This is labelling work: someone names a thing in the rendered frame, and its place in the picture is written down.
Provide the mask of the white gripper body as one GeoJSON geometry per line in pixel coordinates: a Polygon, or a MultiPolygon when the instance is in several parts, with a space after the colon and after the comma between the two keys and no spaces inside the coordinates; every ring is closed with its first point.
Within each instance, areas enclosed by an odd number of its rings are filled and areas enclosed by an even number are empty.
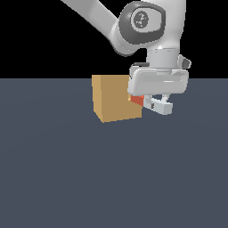
{"type": "Polygon", "coordinates": [[[152,68],[148,62],[136,62],[129,70],[127,91],[133,96],[182,94],[185,92],[191,61],[178,56],[176,69],[152,68]]]}

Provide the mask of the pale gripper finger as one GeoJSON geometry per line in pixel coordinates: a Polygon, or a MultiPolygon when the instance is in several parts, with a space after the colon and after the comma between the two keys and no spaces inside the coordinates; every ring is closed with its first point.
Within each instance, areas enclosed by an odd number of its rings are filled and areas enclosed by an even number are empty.
{"type": "Polygon", "coordinates": [[[160,100],[154,99],[154,108],[153,110],[156,111],[158,114],[161,115],[169,115],[172,113],[173,104],[171,102],[168,102],[169,99],[168,94],[163,94],[162,98],[160,100]]]}
{"type": "Polygon", "coordinates": [[[151,95],[145,95],[143,98],[143,107],[149,110],[154,109],[154,102],[151,100],[151,95]]]}

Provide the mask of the orange red peg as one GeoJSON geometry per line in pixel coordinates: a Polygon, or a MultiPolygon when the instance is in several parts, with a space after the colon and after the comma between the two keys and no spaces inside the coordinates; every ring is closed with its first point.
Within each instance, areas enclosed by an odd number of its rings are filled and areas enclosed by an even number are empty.
{"type": "Polygon", "coordinates": [[[131,96],[131,102],[143,106],[144,96],[131,96]]]}

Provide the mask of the tan box with hole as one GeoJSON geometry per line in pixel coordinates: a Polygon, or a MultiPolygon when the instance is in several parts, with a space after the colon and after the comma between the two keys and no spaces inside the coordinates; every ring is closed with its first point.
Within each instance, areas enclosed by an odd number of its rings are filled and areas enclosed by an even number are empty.
{"type": "Polygon", "coordinates": [[[102,123],[142,116],[142,106],[130,101],[128,75],[92,75],[94,112],[102,123]]]}

